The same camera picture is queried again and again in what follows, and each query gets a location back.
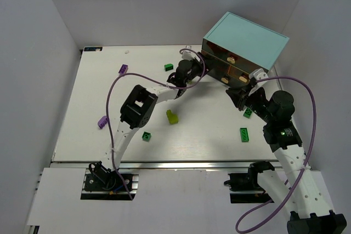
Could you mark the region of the transparent drawer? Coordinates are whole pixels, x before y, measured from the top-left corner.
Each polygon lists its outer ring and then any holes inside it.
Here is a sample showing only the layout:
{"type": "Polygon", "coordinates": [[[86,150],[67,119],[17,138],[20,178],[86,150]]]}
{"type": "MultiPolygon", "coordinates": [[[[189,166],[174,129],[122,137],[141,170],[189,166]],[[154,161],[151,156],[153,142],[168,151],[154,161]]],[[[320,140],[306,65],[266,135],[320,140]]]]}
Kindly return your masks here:
{"type": "Polygon", "coordinates": [[[204,56],[224,62],[243,72],[251,73],[257,69],[263,69],[266,73],[269,72],[268,69],[259,66],[257,62],[251,62],[246,58],[237,55],[211,41],[203,39],[201,49],[204,56]]]}

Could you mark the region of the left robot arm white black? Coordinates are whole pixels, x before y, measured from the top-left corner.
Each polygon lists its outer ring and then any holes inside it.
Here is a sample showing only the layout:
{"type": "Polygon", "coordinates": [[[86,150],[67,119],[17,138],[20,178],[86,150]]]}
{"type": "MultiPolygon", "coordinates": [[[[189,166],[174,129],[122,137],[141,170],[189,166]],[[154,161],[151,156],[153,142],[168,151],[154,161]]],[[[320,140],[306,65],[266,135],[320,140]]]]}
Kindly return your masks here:
{"type": "Polygon", "coordinates": [[[101,159],[102,166],[104,166],[109,172],[118,170],[123,154],[125,153],[131,139],[140,128],[148,123],[156,104],[181,97],[187,89],[196,85],[188,85],[190,81],[196,77],[202,78],[214,68],[214,61],[212,59],[206,59],[200,54],[197,55],[199,56],[200,61],[197,61],[196,59],[181,60],[176,71],[169,75],[166,84],[131,72],[120,75],[113,81],[107,95],[105,106],[107,125],[111,136],[111,145],[108,150],[105,151],[104,156],[101,159]],[[157,86],[144,88],[138,84],[132,89],[120,109],[120,122],[118,123],[116,133],[113,134],[109,117],[109,101],[112,90],[117,81],[126,76],[145,78],[156,83],[157,86]]]}

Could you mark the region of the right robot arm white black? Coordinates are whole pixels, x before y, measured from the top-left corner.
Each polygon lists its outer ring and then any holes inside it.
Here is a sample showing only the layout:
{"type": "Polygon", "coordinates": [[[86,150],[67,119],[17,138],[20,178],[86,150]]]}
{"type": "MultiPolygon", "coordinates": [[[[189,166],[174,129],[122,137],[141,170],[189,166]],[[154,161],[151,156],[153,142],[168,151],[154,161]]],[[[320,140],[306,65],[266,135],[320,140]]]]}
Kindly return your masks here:
{"type": "Polygon", "coordinates": [[[229,88],[226,93],[235,107],[239,110],[248,107],[266,123],[264,138],[280,162],[289,184],[280,180],[268,161],[252,163],[246,181],[265,190],[282,209],[288,233],[342,233],[347,226],[344,215],[336,214],[325,201],[310,167],[304,164],[307,155],[292,123],[293,96],[278,90],[267,99],[263,88],[253,93],[247,88],[229,88]]]}

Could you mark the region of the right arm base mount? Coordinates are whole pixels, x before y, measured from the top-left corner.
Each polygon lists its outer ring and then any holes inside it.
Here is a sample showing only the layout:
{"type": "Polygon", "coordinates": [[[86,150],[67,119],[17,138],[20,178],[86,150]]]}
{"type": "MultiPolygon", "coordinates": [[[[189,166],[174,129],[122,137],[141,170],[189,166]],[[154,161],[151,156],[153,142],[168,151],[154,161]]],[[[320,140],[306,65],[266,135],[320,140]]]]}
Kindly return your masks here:
{"type": "Polygon", "coordinates": [[[228,174],[229,180],[223,184],[230,189],[231,204],[261,204],[270,200],[266,191],[258,185],[257,176],[266,170],[274,171],[268,161],[251,163],[246,173],[228,174]]]}

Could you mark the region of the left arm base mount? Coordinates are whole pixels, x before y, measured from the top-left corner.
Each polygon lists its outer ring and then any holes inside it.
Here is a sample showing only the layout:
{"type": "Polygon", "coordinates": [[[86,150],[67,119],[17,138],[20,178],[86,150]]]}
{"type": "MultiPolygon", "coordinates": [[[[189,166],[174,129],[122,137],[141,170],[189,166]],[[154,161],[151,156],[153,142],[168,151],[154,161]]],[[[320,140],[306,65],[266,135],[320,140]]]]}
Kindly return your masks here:
{"type": "Polygon", "coordinates": [[[138,175],[121,174],[127,187],[115,171],[101,162],[90,163],[83,180],[81,200],[131,201],[138,188],[138,175]]]}

